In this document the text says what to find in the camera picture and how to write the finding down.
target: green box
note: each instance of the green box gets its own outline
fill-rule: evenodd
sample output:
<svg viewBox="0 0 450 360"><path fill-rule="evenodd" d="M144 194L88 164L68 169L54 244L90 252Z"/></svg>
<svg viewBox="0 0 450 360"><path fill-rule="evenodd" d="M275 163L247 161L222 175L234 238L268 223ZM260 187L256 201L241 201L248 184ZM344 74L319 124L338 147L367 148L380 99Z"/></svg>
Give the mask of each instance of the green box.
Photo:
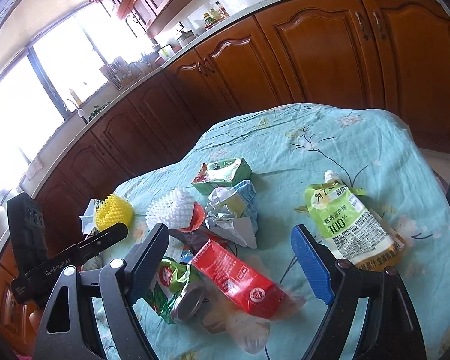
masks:
<svg viewBox="0 0 450 360"><path fill-rule="evenodd" d="M240 181L249 180L251 173L244 158L204 163L192 185L202 195L210 195L217 187L234 187Z"/></svg>

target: juice pouch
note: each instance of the juice pouch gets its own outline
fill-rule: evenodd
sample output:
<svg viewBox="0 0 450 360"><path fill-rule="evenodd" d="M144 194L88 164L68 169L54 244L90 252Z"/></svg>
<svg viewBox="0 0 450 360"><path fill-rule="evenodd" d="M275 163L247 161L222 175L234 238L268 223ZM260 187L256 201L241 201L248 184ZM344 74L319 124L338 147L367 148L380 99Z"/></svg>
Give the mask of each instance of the juice pouch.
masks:
<svg viewBox="0 0 450 360"><path fill-rule="evenodd" d="M384 230L336 174L328 171L325 180L307 187L305 201L333 255L369 271L397 263L404 240L389 226Z"/></svg>
<svg viewBox="0 0 450 360"><path fill-rule="evenodd" d="M191 263L250 315L270 319L286 297L273 281L211 239L193 257Z"/></svg>

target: yellow fruit foam net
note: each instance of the yellow fruit foam net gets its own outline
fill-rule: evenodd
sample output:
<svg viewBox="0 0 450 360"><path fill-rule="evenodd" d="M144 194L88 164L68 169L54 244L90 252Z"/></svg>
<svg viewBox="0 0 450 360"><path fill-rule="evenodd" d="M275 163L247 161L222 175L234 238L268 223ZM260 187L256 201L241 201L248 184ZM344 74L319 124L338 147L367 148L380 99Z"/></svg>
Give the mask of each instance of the yellow fruit foam net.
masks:
<svg viewBox="0 0 450 360"><path fill-rule="evenodd" d="M130 228L132 219L132 205L126 200L113 194L105 199L95 213L95 224L100 231L108 229L110 226L119 222Z"/></svg>

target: red carton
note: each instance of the red carton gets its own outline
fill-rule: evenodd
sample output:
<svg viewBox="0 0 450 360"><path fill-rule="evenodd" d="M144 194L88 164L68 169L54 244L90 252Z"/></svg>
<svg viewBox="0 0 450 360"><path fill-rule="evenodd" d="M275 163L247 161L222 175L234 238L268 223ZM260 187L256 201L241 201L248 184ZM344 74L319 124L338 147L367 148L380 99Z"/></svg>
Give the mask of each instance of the red carton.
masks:
<svg viewBox="0 0 450 360"><path fill-rule="evenodd" d="M270 319L285 293L271 280L235 257L211 239L191 264L207 275L233 302L248 314Z"/></svg>

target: crumpled wrapper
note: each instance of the crumpled wrapper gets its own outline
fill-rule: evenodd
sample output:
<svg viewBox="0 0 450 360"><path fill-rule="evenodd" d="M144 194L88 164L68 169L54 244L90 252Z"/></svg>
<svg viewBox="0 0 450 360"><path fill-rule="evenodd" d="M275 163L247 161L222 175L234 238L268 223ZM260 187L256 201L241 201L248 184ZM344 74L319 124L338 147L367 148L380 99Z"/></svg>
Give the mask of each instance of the crumpled wrapper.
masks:
<svg viewBox="0 0 450 360"><path fill-rule="evenodd" d="M207 228L240 246L257 249L257 192L250 180L234 187L218 187L205 207Z"/></svg>

